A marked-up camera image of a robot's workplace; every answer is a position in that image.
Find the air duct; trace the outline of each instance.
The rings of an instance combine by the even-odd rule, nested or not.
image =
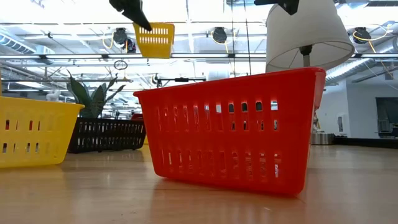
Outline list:
[[[18,37],[4,31],[0,31],[0,44],[22,54],[34,54],[36,52],[34,47],[30,47],[27,44],[22,43]]]
[[[254,0],[226,0],[226,4],[231,6],[232,3],[234,4],[234,7],[239,7],[239,6],[254,6]]]
[[[48,55],[54,54],[54,51],[43,45],[28,44],[26,41],[21,40],[14,34],[10,34],[4,30],[0,30],[0,44],[11,48],[21,54],[39,54]],[[52,60],[48,59],[37,59],[39,63],[46,63],[50,65],[53,63]]]
[[[398,37],[391,38],[376,46],[377,53],[396,53],[398,52]],[[372,54],[372,50],[364,52],[364,54]],[[351,63],[344,63],[335,68],[328,70],[328,75],[326,76],[326,84],[336,83],[347,77],[355,75],[359,72],[363,72],[369,68],[376,66],[376,61],[373,58],[362,58],[357,59]]]
[[[380,0],[373,0],[369,1],[369,4],[366,7],[397,7],[398,1],[380,1]]]

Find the yellow basket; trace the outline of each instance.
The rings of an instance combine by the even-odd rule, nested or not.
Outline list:
[[[0,96],[0,168],[61,163],[83,107]]]
[[[174,44],[174,24],[151,22],[152,31],[133,24],[137,44],[144,58],[170,58]]]

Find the lamp pole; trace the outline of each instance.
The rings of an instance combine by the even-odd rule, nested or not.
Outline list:
[[[312,51],[312,45],[307,45],[300,47],[300,53],[303,55],[303,66],[304,67],[310,67],[310,53]]]

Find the green leaf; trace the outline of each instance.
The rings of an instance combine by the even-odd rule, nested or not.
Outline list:
[[[98,117],[102,113],[104,109],[105,101],[104,101],[104,89],[102,86],[99,86],[98,89],[95,91],[93,96],[93,101],[91,102],[91,112],[95,118]]]
[[[74,94],[74,92],[72,91],[72,87],[70,86],[70,84],[67,84],[67,89],[70,92],[70,94],[72,94],[72,96],[75,98],[75,103],[79,103],[79,99],[77,98],[77,96]]]
[[[87,95],[89,96],[89,95],[90,95],[90,92],[88,91],[88,87],[86,86],[85,83],[83,83],[83,87],[85,88],[85,90],[86,90],[86,92],[87,92]]]
[[[105,100],[106,92],[108,91],[108,89],[107,89],[107,87],[106,87],[106,83],[103,83],[103,84],[102,84],[102,89],[104,90],[104,100]]]
[[[91,108],[84,108],[80,111],[80,115],[84,118],[95,118]]]
[[[69,72],[69,70],[67,70],[68,71],[68,73],[69,73],[69,75],[70,75],[70,78],[72,78],[72,74]]]
[[[85,87],[81,85],[78,81],[76,81],[73,77],[70,77],[70,86],[73,94],[77,97],[78,102],[85,106],[89,106],[91,104],[91,99],[88,96]]]
[[[108,102],[109,100],[111,100],[112,98],[114,98],[114,96],[116,96],[116,94],[118,94],[120,91],[122,91],[123,88],[124,88],[125,86],[126,86],[126,85],[120,86],[120,87],[118,88],[118,90],[116,90],[116,92],[114,92],[110,97],[108,97],[108,98],[105,100],[105,103]]]
[[[114,83],[116,82],[117,79],[118,79],[117,77],[114,78],[114,79],[112,79],[112,80],[109,82],[108,88],[107,88],[106,90],[109,90],[109,89],[114,85]]]

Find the yellow cable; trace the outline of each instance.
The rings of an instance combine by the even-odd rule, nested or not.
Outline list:
[[[214,33],[214,31],[211,31],[211,33],[210,33],[211,39],[213,40],[213,42],[216,43],[216,44],[221,44],[221,43],[218,43],[217,41],[214,40],[213,33]],[[227,53],[227,54],[229,54],[229,51],[228,51],[228,44],[232,43],[232,41],[235,40],[235,37],[236,37],[236,33],[233,32],[232,40],[231,40],[230,42],[228,42],[228,43],[225,42],[225,43],[221,44],[221,45],[225,45],[225,50],[226,50],[226,53]]]
[[[374,49],[372,42],[369,41],[369,45],[371,46],[373,52],[376,54],[376,50]],[[381,64],[383,65],[384,69],[386,69],[386,72],[391,76],[391,78],[394,79],[394,76],[388,71],[388,69],[387,69],[387,67],[384,65],[384,63],[381,62]]]
[[[388,34],[388,30],[389,30],[389,26],[387,26],[387,30],[386,30],[386,33],[384,34],[384,35],[382,35],[381,37],[378,37],[378,38],[375,38],[375,39],[364,39],[364,38],[360,38],[360,37],[357,37],[357,36],[355,36],[355,34],[357,33],[356,31],[353,33],[353,36],[355,37],[355,38],[357,38],[358,40],[363,40],[363,41],[374,41],[374,40],[380,40],[381,38],[384,38],[387,34]]]
[[[103,44],[104,47],[106,47],[107,49],[111,49],[112,46],[113,46],[113,36],[114,36],[114,32],[112,33],[111,46],[108,47],[108,46],[105,44],[105,33],[104,33],[104,36],[103,36],[103,38],[102,38],[102,44]]]

